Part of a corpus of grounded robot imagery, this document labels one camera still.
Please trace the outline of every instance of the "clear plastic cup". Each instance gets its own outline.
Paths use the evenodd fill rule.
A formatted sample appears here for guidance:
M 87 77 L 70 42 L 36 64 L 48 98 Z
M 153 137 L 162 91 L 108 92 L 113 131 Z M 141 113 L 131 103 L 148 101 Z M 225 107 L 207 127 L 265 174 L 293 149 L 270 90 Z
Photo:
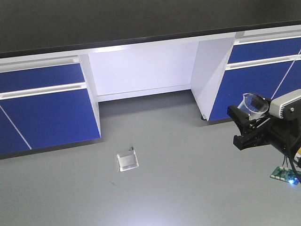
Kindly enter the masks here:
M 256 93 L 244 93 L 238 108 L 249 115 L 249 120 L 259 119 L 269 108 L 265 98 Z

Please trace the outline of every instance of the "cabinet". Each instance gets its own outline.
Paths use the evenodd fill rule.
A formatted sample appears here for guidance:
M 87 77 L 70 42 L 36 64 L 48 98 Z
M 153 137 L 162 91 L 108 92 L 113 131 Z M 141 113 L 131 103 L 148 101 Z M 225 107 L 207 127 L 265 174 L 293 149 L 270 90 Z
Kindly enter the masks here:
M 247 92 L 275 98 L 299 89 L 301 38 L 299 33 L 286 35 L 200 42 L 191 90 L 202 116 L 207 120 L 228 118 L 228 106 L 239 105 Z
M 0 154 L 100 138 L 80 64 L 5 72 L 0 80 Z
M 291 63 L 289 61 L 226 71 L 209 120 L 228 118 L 228 106 L 238 106 L 244 93 L 258 93 L 271 98 Z
M 279 97 L 285 93 L 289 93 L 296 89 L 301 89 L 301 61 L 300 60 L 294 62 L 287 76 L 281 83 L 281 86 L 277 90 L 274 98 Z
M 296 55 L 300 47 L 301 38 L 235 45 L 228 63 Z

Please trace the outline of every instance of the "transparent container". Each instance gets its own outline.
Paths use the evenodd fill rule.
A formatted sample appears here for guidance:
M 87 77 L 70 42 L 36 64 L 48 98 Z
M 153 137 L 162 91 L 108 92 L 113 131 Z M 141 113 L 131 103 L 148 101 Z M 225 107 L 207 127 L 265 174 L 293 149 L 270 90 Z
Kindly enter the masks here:
M 134 148 L 126 152 L 122 152 L 116 155 L 118 160 L 118 167 L 120 172 L 131 170 L 139 166 L 136 151 Z
M 238 108 L 249 115 L 249 120 L 261 118 L 269 108 L 265 98 L 256 93 L 244 93 Z

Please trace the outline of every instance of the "white panel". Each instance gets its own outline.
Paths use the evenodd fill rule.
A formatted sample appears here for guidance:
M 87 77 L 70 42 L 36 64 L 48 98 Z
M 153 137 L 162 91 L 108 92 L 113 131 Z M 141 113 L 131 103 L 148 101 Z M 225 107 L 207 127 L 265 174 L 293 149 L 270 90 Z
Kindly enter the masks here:
M 245 31 L 245 35 L 258 35 L 258 34 L 267 34 L 275 32 L 289 32 L 301 30 L 301 25 L 285 26 L 285 27 L 273 27 L 273 28 L 264 28 L 251 31 Z
M 191 79 L 191 91 L 208 119 L 229 59 L 234 37 L 200 41 Z
M 99 107 L 98 107 L 98 100 L 97 100 L 97 92 L 96 92 L 96 87 L 95 87 L 95 82 L 89 62 L 89 57 L 87 54 L 79 56 L 80 60 L 80 66 L 83 71 L 83 75 L 86 81 L 86 86 L 88 90 L 88 94 L 90 97 L 90 102 L 92 105 L 94 117 L 96 120 L 96 124 L 98 127 L 98 131 L 100 134 L 100 119 L 99 119 Z
M 169 92 L 182 91 L 188 89 L 191 89 L 190 84 L 181 85 L 181 86 L 163 87 L 157 89 L 146 89 L 146 90 L 139 90 L 133 92 L 126 92 L 126 93 L 115 93 L 110 95 L 98 96 L 97 99 L 99 102 L 102 102 L 102 101 L 119 100 L 119 99 L 131 98 L 131 97 L 142 97 L 142 96 L 159 94 L 159 93 L 169 93 Z
M 97 94 L 190 84 L 198 42 L 89 54 Z

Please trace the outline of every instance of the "drawer handle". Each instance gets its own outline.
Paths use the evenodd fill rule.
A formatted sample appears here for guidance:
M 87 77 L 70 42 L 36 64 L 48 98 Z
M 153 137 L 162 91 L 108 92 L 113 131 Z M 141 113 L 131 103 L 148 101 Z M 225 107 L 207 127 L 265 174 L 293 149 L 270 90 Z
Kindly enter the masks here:
M 85 82 L 77 82 L 77 83 L 57 85 L 57 86 L 24 89 L 24 90 L 0 93 L 0 100 L 13 99 L 19 97 L 29 97 L 35 95 L 48 94 L 48 93 L 58 93 L 58 92 L 65 92 L 65 91 L 72 91 L 72 90 L 86 89 L 86 88 L 87 86 Z
M 301 60 L 301 55 L 281 56 L 281 57 L 261 59 L 261 60 L 251 60 L 251 61 L 244 61 L 238 63 L 231 63 L 231 64 L 227 64 L 226 71 L 245 68 L 245 67 L 269 65 L 269 64 L 281 63 L 286 61 L 295 61 L 295 60 Z
M 79 63 L 79 58 L 77 56 L 22 61 L 18 63 L 6 63 L 6 64 L 0 64 L 0 73 L 27 70 L 27 69 L 40 68 L 40 67 L 69 65 L 69 64 L 76 64 L 76 63 Z

